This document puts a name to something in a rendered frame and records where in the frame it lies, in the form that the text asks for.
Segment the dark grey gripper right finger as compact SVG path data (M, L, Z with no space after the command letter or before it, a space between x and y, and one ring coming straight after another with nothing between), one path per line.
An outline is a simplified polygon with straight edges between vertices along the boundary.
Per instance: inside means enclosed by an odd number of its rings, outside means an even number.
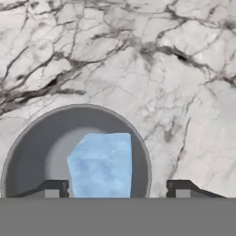
M166 187L168 189L166 194L167 198L223 198L223 195L217 195L207 190L200 189L190 180L168 180Z

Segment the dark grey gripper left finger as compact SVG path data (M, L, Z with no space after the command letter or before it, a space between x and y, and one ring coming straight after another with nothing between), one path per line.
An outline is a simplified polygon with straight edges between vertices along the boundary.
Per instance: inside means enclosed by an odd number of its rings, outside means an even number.
M69 181L68 180L46 180L42 182L38 187L28 190L26 192L14 195L14 198L26 197L34 195L45 190L58 190L60 198L68 198L69 193Z

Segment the grey bowl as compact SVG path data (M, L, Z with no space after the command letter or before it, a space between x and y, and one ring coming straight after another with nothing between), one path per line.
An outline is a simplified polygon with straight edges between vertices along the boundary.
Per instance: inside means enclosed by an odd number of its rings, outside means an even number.
M19 195L38 187L45 180L69 180L67 157L88 133L131 135L131 196L149 196L151 164L142 137L117 112L89 104L59 107L24 129L7 154L1 178L1 196Z

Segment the pale blue ice cube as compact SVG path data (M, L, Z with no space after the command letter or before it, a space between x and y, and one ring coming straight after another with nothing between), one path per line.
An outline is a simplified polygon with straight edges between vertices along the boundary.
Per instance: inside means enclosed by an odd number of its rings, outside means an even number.
M87 134L67 158L75 198L129 198L132 145L128 133Z

